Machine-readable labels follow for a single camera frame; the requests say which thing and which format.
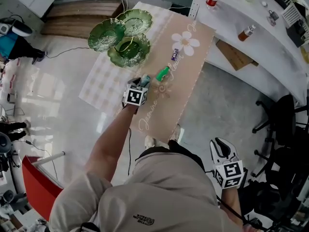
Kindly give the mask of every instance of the tiled floor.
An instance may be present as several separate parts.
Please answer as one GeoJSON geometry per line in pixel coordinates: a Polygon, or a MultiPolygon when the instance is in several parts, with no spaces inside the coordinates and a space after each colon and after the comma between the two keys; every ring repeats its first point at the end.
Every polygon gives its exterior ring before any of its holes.
{"type": "MultiPolygon", "coordinates": [[[[34,46],[54,56],[70,48],[87,47],[87,43],[81,39],[39,37],[34,46]]],[[[66,152],[64,157],[54,161],[58,179],[63,185],[83,170],[96,139],[112,120],[78,98],[97,56],[98,53],[92,50],[78,49],[57,58],[46,58],[35,65],[22,59],[18,73],[17,104],[32,125],[32,135],[28,140],[50,154],[66,152]]],[[[225,138],[237,147],[244,165],[253,170],[257,164],[253,151],[261,149],[266,135],[265,130],[251,133],[263,115],[262,109],[255,105],[260,96],[244,82],[206,64],[181,119],[181,126],[185,129],[182,145],[198,154],[205,169],[210,170],[209,141],[214,137],[225,138]]],[[[26,154],[48,156],[24,142],[15,143],[15,147],[20,159],[26,154]]],[[[144,135],[133,131],[132,159],[137,158],[143,149],[144,135]]],[[[126,180],[128,163],[126,142],[113,184],[122,184],[126,180]]],[[[45,167],[54,174],[52,164],[47,163],[45,167]]],[[[15,172],[19,186],[24,188],[21,170],[15,169],[15,172]]]]}

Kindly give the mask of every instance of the small bottle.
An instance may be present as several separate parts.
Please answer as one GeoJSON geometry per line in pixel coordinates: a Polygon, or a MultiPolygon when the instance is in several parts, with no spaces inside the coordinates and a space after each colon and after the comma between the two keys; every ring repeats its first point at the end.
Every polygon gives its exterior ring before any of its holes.
{"type": "Polygon", "coordinates": [[[240,41],[245,41],[250,35],[253,34],[254,29],[256,29],[255,25],[248,26],[243,32],[238,35],[240,41]]]}
{"type": "Polygon", "coordinates": [[[218,0],[206,0],[206,5],[209,10],[213,10],[218,0]]]}

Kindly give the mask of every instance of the sneaker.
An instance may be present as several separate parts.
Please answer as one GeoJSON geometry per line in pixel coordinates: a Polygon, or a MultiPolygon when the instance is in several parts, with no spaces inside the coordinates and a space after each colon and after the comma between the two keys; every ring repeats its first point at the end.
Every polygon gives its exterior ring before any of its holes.
{"type": "Polygon", "coordinates": [[[23,131],[26,133],[27,136],[30,136],[29,128],[24,128],[23,131]]]}
{"type": "Polygon", "coordinates": [[[173,131],[173,134],[170,137],[170,140],[174,140],[176,142],[180,142],[181,138],[183,137],[184,129],[180,127],[179,124],[177,124],[176,128],[173,131]]]}
{"type": "Polygon", "coordinates": [[[37,62],[41,62],[45,58],[46,55],[47,55],[47,52],[43,52],[43,57],[38,58],[37,62]]]}
{"type": "Polygon", "coordinates": [[[145,149],[155,147],[155,139],[151,136],[145,137],[145,149]]]}
{"type": "Polygon", "coordinates": [[[38,58],[33,58],[32,64],[34,65],[37,62],[38,58]]]}
{"type": "Polygon", "coordinates": [[[25,119],[25,120],[24,120],[24,123],[26,124],[26,127],[27,127],[27,128],[30,128],[30,127],[31,127],[31,124],[30,124],[29,120],[25,119]]]}

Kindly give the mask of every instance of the beige t-shirt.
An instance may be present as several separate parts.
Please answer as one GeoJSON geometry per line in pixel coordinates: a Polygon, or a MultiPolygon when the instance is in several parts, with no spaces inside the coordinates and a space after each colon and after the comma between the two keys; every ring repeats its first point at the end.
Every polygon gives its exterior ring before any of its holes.
{"type": "Polygon", "coordinates": [[[200,166],[187,156],[153,153],[140,158],[123,185],[84,174],[57,197],[50,229],[76,232],[91,221],[101,232],[239,232],[218,208],[200,166]]]}

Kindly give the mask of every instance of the purple snack package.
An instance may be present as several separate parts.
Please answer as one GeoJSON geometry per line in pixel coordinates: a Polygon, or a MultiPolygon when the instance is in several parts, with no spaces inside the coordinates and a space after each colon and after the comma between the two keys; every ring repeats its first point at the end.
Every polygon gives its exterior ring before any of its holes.
{"type": "Polygon", "coordinates": [[[178,49],[174,49],[174,52],[173,52],[173,55],[172,55],[172,58],[171,58],[173,61],[175,61],[177,54],[178,54],[178,49]]]}

